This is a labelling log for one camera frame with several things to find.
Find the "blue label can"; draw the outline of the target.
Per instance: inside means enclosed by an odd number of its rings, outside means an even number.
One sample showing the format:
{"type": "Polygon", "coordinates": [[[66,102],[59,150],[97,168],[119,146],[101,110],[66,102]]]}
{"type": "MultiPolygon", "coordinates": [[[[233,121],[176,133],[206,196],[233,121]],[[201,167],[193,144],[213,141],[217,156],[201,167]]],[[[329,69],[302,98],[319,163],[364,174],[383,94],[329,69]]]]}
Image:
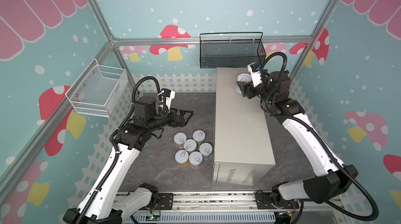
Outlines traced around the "blue label can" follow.
{"type": "Polygon", "coordinates": [[[240,85],[248,84],[248,83],[252,84],[252,76],[250,74],[243,73],[237,77],[236,91],[238,93],[242,93],[241,86],[238,85],[238,83],[240,83],[240,85]]]}

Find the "pink label can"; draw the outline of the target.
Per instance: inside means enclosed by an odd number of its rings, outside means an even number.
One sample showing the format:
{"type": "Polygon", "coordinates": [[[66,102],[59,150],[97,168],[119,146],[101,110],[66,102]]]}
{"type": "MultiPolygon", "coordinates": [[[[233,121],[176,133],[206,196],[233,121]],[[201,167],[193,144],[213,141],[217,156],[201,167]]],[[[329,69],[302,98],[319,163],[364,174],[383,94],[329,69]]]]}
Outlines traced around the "pink label can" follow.
{"type": "Polygon", "coordinates": [[[183,132],[179,132],[179,133],[175,134],[175,136],[173,138],[175,146],[179,149],[184,148],[184,143],[186,140],[187,140],[187,135],[183,132]]]}

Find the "yellow label can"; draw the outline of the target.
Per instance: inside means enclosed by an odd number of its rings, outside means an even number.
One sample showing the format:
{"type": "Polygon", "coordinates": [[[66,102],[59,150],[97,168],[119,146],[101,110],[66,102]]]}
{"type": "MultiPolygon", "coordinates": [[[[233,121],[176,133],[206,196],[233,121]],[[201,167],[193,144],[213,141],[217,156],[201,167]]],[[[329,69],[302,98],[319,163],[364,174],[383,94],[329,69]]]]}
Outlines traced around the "yellow label can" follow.
{"type": "Polygon", "coordinates": [[[174,158],[180,167],[186,167],[189,164],[189,153],[186,150],[179,150],[174,158]]]}

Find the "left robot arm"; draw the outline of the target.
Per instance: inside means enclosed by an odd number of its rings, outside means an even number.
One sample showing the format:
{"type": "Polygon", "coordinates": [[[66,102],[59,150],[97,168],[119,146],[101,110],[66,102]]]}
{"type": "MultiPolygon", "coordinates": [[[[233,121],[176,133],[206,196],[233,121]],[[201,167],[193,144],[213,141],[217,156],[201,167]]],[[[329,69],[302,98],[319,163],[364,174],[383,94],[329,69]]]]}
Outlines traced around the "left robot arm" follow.
{"type": "Polygon", "coordinates": [[[110,135],[113,150],[94,186],[76,208],[66,211],[67,224],[121,224],[141,208],[153,209],[159,203],[157,187],[144,183],[131,194],[115,201],[129,168],[165,127],[185,127],[193,111],[171,107],[175,93],[161,89],[157,78],[147,76],[134,86],[131,109],[110,135]]]}

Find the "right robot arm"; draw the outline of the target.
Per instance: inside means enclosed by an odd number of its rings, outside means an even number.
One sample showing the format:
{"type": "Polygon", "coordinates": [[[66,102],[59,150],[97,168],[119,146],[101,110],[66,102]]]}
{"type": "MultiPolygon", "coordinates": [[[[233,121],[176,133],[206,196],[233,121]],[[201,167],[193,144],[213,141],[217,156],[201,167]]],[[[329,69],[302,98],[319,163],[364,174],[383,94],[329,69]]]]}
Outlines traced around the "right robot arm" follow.
{"type": "Polygon", "coordinates": [[[357,169],[353,165],[345,165],[332,152],[312,126],[300,103],[290,98],[291,79],[286,67],[286,54],[273,52],[248,65],[251,81],[237,83],[243,97],[259,98],[261,109],[274,117],[292,135],[307,156],[315,174],[313,178],[273,186],[267,201],[275,207],[284,207],[286,202],[293,200],[300,205],[305,201],[326,203],[353,219],[376,220],[379,208],[373,197],[356,180],[357,169]],[[332,198],[346,192],[351,185],[365,196],[372,208],[371,214],[357,215],[331,202],[332,198]]]}

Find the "beige metal cabinet counter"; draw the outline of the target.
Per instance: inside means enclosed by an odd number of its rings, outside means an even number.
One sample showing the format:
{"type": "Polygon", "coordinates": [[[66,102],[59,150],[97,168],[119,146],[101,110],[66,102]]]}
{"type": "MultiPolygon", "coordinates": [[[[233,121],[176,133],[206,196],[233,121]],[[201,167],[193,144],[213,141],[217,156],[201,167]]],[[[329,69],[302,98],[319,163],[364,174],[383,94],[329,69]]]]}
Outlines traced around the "beige metal cabinet counter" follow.
{"type": "Polygon", "coordinates": [[[236,91],[245,68],[218,68],[212,183],[255,186],[276,164],[264,112],[257,99],[236,91]]]}

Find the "green label can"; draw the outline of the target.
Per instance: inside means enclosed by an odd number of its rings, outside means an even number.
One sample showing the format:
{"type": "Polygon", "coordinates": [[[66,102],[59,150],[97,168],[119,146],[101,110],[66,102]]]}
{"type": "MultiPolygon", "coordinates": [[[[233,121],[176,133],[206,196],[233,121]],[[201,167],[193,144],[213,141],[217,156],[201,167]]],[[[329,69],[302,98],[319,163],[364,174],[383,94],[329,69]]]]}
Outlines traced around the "green label can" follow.
{"type": "Polygon", "coordinates": [[[205,134],[205,132],[203,130],[196,130],[193,133],[192,138],[195,140],[197,145],[200,146],[205,141],[206,134],[205,134]]]}

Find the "can under stacked can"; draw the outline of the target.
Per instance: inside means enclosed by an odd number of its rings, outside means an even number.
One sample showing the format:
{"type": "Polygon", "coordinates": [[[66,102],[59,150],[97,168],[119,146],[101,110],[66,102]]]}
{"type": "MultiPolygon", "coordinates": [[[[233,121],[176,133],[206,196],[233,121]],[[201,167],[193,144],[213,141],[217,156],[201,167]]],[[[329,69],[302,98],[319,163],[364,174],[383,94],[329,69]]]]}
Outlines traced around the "can under stacked can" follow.
{"type": "Polygon", "coordinates": [[[186,150],[189,154],[196,151],[197,142],[194,139],[187,139],[183,145],[184,150],[186,150]]]}

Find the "can beside cabinet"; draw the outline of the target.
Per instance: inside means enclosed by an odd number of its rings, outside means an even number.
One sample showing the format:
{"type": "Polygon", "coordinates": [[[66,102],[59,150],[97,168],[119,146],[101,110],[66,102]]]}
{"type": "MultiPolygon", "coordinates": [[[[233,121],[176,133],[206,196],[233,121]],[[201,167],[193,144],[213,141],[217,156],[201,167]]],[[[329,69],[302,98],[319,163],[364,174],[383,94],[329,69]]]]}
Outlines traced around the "can beside cabinet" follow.
{"type": "Polygon", "coordinates": [[[210,143],[202,143],[199,146],[199,152],[204,159],[209,159],[213,153],[213,146],[210,143]]]}

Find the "pink front can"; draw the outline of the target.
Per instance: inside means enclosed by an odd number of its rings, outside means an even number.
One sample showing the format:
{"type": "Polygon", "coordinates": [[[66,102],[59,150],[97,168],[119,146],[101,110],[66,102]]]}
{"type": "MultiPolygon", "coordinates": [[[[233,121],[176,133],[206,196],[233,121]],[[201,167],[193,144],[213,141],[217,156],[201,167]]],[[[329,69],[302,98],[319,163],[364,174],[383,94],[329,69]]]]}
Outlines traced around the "pink front can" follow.
{"type": "Polygon", "coordinates": [[[192,168],[199,169],[202,166],[202,162],[203,155],[200,152],[194,151],[189,155],[189,163],[192,168]]]}

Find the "green circuit board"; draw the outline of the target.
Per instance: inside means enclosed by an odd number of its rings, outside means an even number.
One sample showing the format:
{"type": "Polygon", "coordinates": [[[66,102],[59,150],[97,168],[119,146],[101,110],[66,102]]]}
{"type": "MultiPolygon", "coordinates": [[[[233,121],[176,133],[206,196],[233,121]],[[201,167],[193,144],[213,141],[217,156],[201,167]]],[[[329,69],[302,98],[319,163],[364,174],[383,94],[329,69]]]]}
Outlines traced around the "green circuit board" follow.
{"type": "Polygon", "coordinates": [[[147,213],[145,217],[146,221],[160,221],[161,215],[157,213],[147,213]]]}

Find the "black mesh wall basket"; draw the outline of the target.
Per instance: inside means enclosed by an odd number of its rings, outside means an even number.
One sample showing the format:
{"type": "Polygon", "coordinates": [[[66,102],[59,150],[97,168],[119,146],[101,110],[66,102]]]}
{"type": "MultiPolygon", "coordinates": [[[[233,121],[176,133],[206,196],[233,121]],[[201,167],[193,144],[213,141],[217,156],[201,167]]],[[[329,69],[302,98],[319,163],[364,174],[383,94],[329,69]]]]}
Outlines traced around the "black mesh wall basket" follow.
{"type": "Polygon", "coordinates": [[[203,69],[245,68],[266,58],[261,32],[201,33],[199,65],[203,69]]]}

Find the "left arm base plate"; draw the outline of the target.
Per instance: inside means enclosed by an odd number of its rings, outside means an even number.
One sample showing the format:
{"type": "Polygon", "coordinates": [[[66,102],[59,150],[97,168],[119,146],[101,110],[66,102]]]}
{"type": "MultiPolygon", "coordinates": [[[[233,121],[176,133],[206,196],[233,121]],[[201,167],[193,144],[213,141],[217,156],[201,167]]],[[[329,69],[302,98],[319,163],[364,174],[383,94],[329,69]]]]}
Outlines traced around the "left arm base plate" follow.
{"type": "Polygon", "coordinates": [[[173,205],[173,193],[159,193],[157,196],[152,196],[150,203],[140,208],[140,210],[171,210],[173,205]]]}

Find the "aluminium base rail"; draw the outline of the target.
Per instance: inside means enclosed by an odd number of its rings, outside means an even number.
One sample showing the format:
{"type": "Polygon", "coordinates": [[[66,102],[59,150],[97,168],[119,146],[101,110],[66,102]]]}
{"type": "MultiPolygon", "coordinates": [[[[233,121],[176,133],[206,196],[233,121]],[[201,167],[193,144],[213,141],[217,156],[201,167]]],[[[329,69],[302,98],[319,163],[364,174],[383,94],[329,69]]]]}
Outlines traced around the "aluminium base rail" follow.
{"type": "Polygon", "coordinates": [[[125,224],[275,224],[289,217],[299,224],[349,224],[351,219],[327,204],[305,202],[299,209],[258,209],[255,191],[171,191],[171,210],[138,210],[125,224]],[[147,213],[161,215],[146,221],[147,213]]]}

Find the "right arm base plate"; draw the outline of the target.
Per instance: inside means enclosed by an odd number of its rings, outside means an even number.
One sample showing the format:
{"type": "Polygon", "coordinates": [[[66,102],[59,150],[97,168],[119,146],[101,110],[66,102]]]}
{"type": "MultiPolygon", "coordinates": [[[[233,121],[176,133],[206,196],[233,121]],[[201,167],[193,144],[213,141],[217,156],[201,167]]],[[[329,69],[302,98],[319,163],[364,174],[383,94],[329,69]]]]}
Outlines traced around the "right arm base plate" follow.
{"type": "Polygon", "coordinates": [[[299,209],[299,203],[297,201],[282,200],[275,193],[272,196],[271,192],[256,191],[255,200],[258,209],[290,209],[294,211],[299,209]]]}

